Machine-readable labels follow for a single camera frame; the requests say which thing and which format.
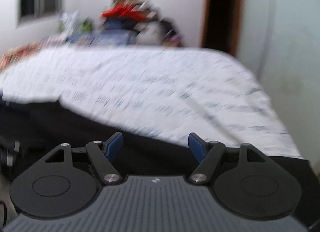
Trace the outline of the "floral orange blanket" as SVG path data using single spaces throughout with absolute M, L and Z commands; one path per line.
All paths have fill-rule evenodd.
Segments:
M 33 42 L 9 49 L 5 54 L 1 55 L 0 70 L 3 71 L 7 67 L 38 53 L 45 46 L 46 44 L 43 42 Z

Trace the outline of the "green plastic stool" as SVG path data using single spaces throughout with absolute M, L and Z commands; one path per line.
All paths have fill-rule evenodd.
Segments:
M 80 26 L 82 33 L 88 33 L 93 31 L 93 21 L 89 18 L 85 19 Z

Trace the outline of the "blue dotted bed sheet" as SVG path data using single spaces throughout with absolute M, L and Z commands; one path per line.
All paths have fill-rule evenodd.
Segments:
M 43 40 L 47 45 L 80 45 L 90 46 L 120 46 L 136 43 L 138 32 L 132 30 L 106 30 L 65 36 L 63 34 L 50 36 Z

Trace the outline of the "pile of clothes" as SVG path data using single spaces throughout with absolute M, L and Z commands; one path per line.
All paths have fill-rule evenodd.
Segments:
M 107 31 L 126 30 L 137 45 L 182 47 L 182 36 L 173 21 L 161 17 L 148 0 L 112 0 L 100 18 Z

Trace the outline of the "white quilt with blue script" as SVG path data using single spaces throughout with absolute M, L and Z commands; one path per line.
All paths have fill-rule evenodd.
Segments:
M 220 51 L 59 47 L 1 73 L 6 99 L 53 101 L 99 123 L 181 146 L 196 133 L 300 158 L 253 73 Z

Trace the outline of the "white wardrobe with flower decals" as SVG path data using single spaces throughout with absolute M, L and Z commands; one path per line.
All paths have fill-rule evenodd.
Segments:
M 244 0 L 239 61 L 270 153 L 319 162 L 319 0 Z

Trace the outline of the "wooden door frame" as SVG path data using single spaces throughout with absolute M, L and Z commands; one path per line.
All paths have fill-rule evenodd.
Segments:
M 236 56 L 244 0 L 205 0 L 201 47 Z

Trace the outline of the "blue floral white pillow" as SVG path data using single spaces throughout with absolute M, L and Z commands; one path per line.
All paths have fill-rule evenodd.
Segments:
M 75 10 L 61 13 L 58 23 L 58 31 L 61 34 L 71 36 L 79 27 L 79 12 Z

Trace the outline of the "black pants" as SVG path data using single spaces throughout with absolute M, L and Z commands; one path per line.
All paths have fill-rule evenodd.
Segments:
M 108 140 L 117 129 L 80 116 L 59 102 L 19 104 L 1 101 L 1 136 L 19 142 L 20 151 L 12 167 L 1 166 L 13 181 L 37 160 L 62 143 L 83 147 L 95 140 Z M 113 161 L 122 176 L 189 176 L 198 163 L 186 147 L 123 133 L 124 145 Z M 307 160 L 274 156 L 273 160 L 299 181 L 302 196 L 295 217 L 304 225 L 319 220 L 319 180 Z

